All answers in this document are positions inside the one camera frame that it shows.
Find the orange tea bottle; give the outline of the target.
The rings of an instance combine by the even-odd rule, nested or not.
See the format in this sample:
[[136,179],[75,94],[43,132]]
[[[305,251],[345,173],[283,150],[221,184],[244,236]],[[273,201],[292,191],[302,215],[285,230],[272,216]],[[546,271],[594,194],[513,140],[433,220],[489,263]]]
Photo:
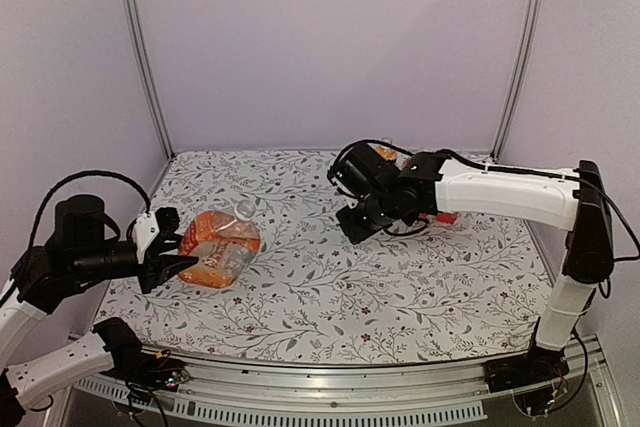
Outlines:
[[441,224],[453,225],[457,222],[459,218],[459,214],[439,212],[437,214],[424,214],[422,218],[429,223],[441,223]]
[[256,206],[249,200],[232,211],[206,211],[189,224],[179,247],[182,256],[198,262],[179,273],[182,281],[221,289],[233,284],[261,247],[259,228],[253,222]]

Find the milk tea bottle dark label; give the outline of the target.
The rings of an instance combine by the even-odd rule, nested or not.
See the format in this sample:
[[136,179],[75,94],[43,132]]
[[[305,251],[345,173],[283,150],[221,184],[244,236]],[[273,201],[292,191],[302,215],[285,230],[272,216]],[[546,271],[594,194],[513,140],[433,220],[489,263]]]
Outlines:
[[390,138],[383,138],[380,143],[376,145],[375,150],[386,161],[395,162],[398,158],[398,152],[392,146],[392,143],[393,141]]

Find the orange tea bottle front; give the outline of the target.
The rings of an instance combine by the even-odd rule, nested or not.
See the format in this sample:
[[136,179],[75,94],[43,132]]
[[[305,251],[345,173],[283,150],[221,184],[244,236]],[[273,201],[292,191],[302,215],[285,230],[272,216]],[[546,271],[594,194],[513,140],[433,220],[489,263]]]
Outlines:
[[439,212],[437,214],[424,214],[422,218],[429,223],[441,223],[441,224],[453,225],[457,222],[459,218],[459,214]]

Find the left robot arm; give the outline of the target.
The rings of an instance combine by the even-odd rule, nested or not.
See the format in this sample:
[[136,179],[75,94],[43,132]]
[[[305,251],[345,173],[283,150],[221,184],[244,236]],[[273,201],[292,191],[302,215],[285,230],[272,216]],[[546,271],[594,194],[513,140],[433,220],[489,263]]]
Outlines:
[[121,318],[95,324],[77,341],[38,359],[9,364],[26,335],[63,300],[109,280],[135,278],[148,294],[196,258],[175,254],[182,237],[172,207],[140,214],[125,239],[102,199],[76,195],[55,207],[54,231],[42,246],[28,248],[1,292],[1,423],[14,426],[51,394],[92,374],[148,390],[174,391],[187,380],[182,361],[168,351],[144,352]]

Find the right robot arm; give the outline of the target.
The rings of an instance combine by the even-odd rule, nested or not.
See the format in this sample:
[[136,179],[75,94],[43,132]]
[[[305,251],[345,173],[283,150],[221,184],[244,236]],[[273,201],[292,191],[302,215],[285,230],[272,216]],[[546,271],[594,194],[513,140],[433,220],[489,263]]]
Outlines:
[[534,170],[481,164],[441,149],[410,153],[403,165],[377,152],[379,142],[349,144],[327,172],[349,199],[336,217],[353,244],[397,221],[411,226],[422,215],[482,213],[519,218],[566,232],[561,274],[534,328],[517,374],[537,383],[552,371],[596,288],[614,268],[611,210],[597,165]]

